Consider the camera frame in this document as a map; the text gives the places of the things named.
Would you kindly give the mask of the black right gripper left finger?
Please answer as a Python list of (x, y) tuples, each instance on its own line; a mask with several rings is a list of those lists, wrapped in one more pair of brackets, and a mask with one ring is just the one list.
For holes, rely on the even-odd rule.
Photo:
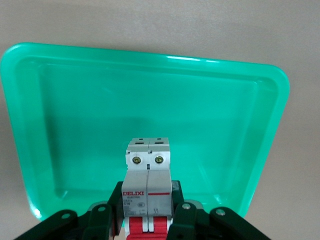
[(17, 240), (113, 240), (124, 220), (119, 181), (107, 201), (92, 204), (86, 213), (60, 210), (27, 230)]

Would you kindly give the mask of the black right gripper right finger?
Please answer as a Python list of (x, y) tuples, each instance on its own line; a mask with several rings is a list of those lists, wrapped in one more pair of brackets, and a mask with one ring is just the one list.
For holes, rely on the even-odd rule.
[(269, 240), (270, 238), (244, 219), (251, 202), (216, 203), (209, 212), (201, 202), (186, 200), (179, 180), (172, 181), (173, 222), (170, 240)]

